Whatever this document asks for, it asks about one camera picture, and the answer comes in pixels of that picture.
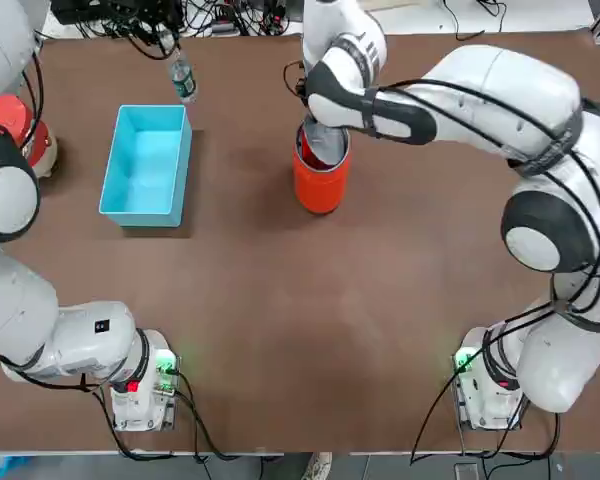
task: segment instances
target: brown table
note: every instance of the brown table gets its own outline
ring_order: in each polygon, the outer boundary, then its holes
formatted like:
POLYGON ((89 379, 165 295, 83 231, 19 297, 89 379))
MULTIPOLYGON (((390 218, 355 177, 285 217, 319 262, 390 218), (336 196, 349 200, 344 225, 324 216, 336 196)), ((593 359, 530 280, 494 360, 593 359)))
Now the brown table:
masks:
MULTIPOLYGON (((485 35, 572 74, 600 100, 600 47, 587 32, 485 35)), ((7 250, 62 304, 126 302, 183 356, 224 450, 409 450, 465 332, 525 308, 547 278, 499 237, 516 176, 469 147, 407 147, 354 135, 344 203, 314 217, 296 202, 291 149, 303 117, 282 83, 298 38, 185 41, 200 92, 183 227, 123 231, 98 214, 120 104, 176 103, 165 65, 125 42, 49 42, 45 118, 62 164, 39 219, 7 250)), ((451 36, 389 39, 382 82, 424 74, 451 36)), ((173 433, 134 447, 191 451, 173 433)), ((542 450, 552 417, 530 411, 506 448, 542 450)), ((495 434, 468 436, 493 448, 495 434)), ((458 450, 451 398, 422 448, 458 450)), ((563 450, 600 450, 600 370, 564 416, 563 450)), ((95 401, 13 383, 0 370, 0 450, 114 450, 95 401)))

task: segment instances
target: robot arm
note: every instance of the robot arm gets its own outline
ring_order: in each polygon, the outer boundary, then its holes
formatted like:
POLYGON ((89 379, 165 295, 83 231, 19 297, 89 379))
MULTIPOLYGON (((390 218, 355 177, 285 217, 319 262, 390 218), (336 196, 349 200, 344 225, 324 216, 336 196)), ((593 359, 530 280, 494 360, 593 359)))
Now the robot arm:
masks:
MULTIPOLYGON (((0 0, 0 94, 34 49, 18 0, 0 0)), ((41 203, 36 176, 0 126, 0 244, 24 235, 41 203)), ((160 429, 173 406, 176 359, 164 337, 136 329, 120 302, 60 308, 53 286, 0 248, 0 360, 13 380, 90 374, 111 383, 118 430, 160 429)))
MULTIPOLYGON (((510 111, 445 86, 414 84, 403 91, 373 87, 386 60, 386 43, 355 0, 307 0, 304 22, 304 101, 317 122, 410 145, 461 142, 505 157, 522 175, 503 214, 501 234, 507 249, 531 269, 556 273, 559 298, 569 298, 583 284, 598 256, 594 227, 578 202, 540 175, 549 173, 566 185, 600 231, 594 190, 564 153, 577 151, 600 188, 600 110, 585 101, 583 111, 572 77, 525 55, 482 45, 454 50, 423 77, 505 102, 547 126, 557 142, 510 111)), ((597 282, 591 282, 576 308, 591 300, 597 282)), ((498 335, 527 320, 473 329, 463 348, 475 352, 487 334, 498 335)), ((568 410, 600 363, 600 331, 588 330, 600 327, 600 301, 580 320, 578 324, 570 315, 555 312, 489 348, 489 355, 482 357, 491 360, 476 358, 472 373, 461 376, 470 389, 474 379, 480 385, 480 393, 466 402, 472 426, 505 428, 522 393, 545 410, 568 410), (584 360, 573 362, 574 351, 584 360)))

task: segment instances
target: orange cylinder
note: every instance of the orange cylinder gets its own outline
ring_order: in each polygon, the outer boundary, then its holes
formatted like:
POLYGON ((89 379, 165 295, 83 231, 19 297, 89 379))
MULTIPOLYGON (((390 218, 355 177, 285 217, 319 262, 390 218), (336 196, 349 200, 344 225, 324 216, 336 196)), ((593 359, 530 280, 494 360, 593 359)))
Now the orange cylinder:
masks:
POLYGON ((345 136, 345 152, 335 166, 326 167, 311 153, 302 126, 298 129, 293 149, 293 178, 296 197, 311 213, 326 214, 334 211, 344 198, 349 174, 349 132, 345 136))

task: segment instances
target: wire bundle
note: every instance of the wire bundle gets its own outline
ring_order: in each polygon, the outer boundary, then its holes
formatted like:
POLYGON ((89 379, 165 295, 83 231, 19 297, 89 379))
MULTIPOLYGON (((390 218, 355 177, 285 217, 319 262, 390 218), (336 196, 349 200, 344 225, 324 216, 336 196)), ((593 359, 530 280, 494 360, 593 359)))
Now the wire bundle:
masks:
MULTIPOLYGON (((181 35, 210 36, 209 29, 220 21, 232 23, 241 36, 278 36, 284 34, 290 24, 286 8, 275 3, 270 4, 270 0, 265 0, 262 12, 254 8, 251 0, 225 0, 221 3, 217 0, 203 0, 202 3, 196 3, 194 0, 170 1, 173 8, 179 10, 179 16, 182 18, 182 28, 178 31, 174 31, 173 25, 171 26, 176 42, 181 35)), ((148 25, 136 17, 136 10, 123 7, 115 0, 106 0, 103 5, 109 12, 109 18, 101 22, 79 21, 75 24, 83 38, 126 38, 136 50, 152 60, 164 60, 173 53, 173 50, 166 52, 162 49, 155 26, 149 25, 151 28, 147 30, 148 25), (146 46, 158 47, 162 55, 147 52, 136 40, 141 40, 146 46)))

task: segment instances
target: plastic bottle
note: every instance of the plastic bottle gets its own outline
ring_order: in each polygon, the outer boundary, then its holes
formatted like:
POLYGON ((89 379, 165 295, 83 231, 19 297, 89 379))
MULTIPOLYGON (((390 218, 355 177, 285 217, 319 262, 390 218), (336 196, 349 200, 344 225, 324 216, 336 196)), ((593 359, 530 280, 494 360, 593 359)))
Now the plastic bottle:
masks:
POLYGON ((198 93, 198 85, 193 78, 193 67, 187 60, 186 55, 180 47, 176 47, 169 59, 169 76, 176 93, 182 103, 192 103, 198 93))

